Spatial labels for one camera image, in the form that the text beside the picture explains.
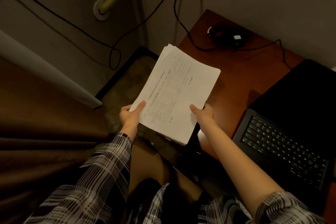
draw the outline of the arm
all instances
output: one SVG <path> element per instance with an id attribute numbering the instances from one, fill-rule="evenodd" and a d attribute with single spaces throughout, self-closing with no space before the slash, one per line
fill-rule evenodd
<path id="1" fill-rule="evenodd" d="M 213 120 L 212 107 L 204 110 L 190 106 L 201 130 L 214 148 L 223 167 L 237 188 L 247 209 L 255 217 L 259 205 L 272 193 L 284 190 L 255 164 Z"/>
<path id="2" fill-rule="evenodd" d="M 131 143 L 145 104 L 133 112 L 131 106 L 123 107 L 120 133 L 74 170 L 69 183 L 58 187 L 25 223 L 119 223 L 128 196 Z"/>

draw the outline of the shirt sleeve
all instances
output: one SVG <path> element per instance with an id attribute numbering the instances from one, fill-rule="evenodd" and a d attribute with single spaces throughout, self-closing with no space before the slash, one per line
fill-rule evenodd
<path id="1" fill-rule="evenodd" d="M 289 192 L 274 192 L 259 206 L 257 224 L 324 224 L 322 217 L 310 212 L 306 205 Z"/>
<path id="2" fill-rule="evenodd" d="M 119 223 L 128 196 L 131 139 L 123 133 L 95 152 L 25 223 Z"/>

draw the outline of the laptop keyboard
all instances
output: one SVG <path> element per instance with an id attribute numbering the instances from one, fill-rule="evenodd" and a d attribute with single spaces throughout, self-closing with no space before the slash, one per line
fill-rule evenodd
<path id="1" fill-rule="evenodd" d="M 313 187 L 321 189 L 328 162 L 283 134 L 267 121 L 253 116 L 241 142 L 260 154 L 268 155 L 267 152 L 270 152 L 287 163 L 290 172 Z"/>

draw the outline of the stack of paper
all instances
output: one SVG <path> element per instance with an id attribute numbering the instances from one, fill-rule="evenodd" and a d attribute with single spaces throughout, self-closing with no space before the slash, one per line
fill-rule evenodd
<path id="1" fill-rule="evenodd" d="M 189 106 L 203 108 L 220 73 L 169 44 L 130 111 L 145 100 L 140 123 L 187 144 L 196 125 L 196 116 Z"/>

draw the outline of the wooden desk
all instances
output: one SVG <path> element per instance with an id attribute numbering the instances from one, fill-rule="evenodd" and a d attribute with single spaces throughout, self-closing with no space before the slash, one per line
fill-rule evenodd
<path id="1" fill-rule="evenodd" d="M 207 31 L 217 22 L 238 26 L 222 16 L 206 10 L 190 31 L 198 46 L 202 48 L 216 46 L 208 38 Z M 244 48 L 256 48 L 270 42 L 270 40 L 252 33 Z M 202 52 L 197 50 L 186 36 L 178 47 L 194 59 L 221 70 L 219 79 L 207 102 L 214 108 L 216 123 L 231 138 L 233 138 L 247 107 L 290 71 L 282 61 L 282 51 L 278 44 L 247 52 L 220 49 Z M 286 61 L 292 68 L 303 60 L 303 57 L 286 50 Z M 204 151 L 218 158 L 206 139 L 200 140 L 200 143 Z M 332 209 L 336 208 L 335 195 L 336 185 L 332 184 L 324 214 L 329 223 L 334 223 L 336 220 L 336 215 L 332 212 Z"/>

